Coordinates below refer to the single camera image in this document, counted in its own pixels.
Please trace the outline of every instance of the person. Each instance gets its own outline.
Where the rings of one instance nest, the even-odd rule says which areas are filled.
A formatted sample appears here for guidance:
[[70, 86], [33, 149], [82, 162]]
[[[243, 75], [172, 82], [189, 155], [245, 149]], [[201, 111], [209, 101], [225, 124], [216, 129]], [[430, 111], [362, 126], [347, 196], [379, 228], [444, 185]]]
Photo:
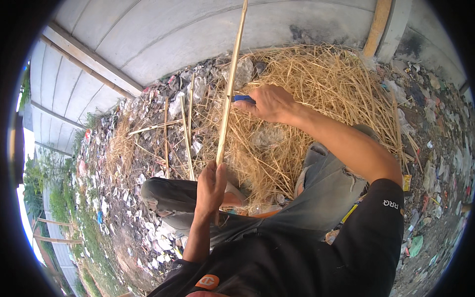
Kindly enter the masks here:
[[[262, 86], [256, 102], [234, 105], [271, 123], [299, 128], [310, 145], [296, 198], [277, 214], [253, 218], [219, 212], [226, 165], [208, 163], [198, 178], [147, 180], [142, 198], [163, 221], [189, 236], [183, 259], [149, 296], [388, 296], [403, 236], [404, 195], [397, 160], [367, 126], [354, 127]], [[369, 189], [332, 245], [322, 242]]]

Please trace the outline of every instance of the orange logo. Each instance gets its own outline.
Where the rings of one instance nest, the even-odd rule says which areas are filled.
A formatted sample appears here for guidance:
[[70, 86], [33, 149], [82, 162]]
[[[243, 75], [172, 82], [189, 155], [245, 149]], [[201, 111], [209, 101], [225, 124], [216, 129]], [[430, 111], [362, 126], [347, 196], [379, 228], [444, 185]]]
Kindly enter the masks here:
[[195, 285], [206, 290], [213, 290], [219, 285], [219, 278], [212, 274], [203, 276]]

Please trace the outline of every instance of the blue utility knife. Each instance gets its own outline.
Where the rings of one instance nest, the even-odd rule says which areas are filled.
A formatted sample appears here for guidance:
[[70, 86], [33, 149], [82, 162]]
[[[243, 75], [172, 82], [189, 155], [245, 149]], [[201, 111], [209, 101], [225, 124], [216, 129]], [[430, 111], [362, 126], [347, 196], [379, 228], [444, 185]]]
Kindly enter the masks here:
[[247, 95], [235, 95], [234, 101], [239, 101], [239, 100], [244, 100], [244, 101], [248, 101], [249, 103], [256, 104], [256, 102]]

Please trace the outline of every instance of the hand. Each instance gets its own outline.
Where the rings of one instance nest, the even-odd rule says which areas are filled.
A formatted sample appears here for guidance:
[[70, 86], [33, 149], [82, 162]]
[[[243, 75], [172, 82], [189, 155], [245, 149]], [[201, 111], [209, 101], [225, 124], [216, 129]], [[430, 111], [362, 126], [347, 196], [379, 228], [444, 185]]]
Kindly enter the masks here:
[[216, 161], [209, 161], [198, 177], [195, 216], [208, 218], [219, 210], [227, 182], [226, 164], [216, 168]]
[[294, 97], [281, 86], [263, 85], [249, 93], [249, 96], [256, 104], [239, 100], [234, 102], [234, 105], [271, 123], [287, 124], [292, 112], [299, 105], [294, 101]]

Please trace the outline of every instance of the black t-shirt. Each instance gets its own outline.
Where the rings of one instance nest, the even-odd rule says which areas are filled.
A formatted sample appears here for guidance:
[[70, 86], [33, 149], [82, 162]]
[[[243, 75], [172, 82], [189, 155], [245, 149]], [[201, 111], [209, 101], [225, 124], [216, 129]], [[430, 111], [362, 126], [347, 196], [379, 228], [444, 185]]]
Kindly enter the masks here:
[[206, 289], [231, 297], [388, 296], [403, 210], [401, 187], [377, 180], [332, 245], [262, 229], [217, 245], [203, 264], [175, 261], [149, 296], [181, 297]]

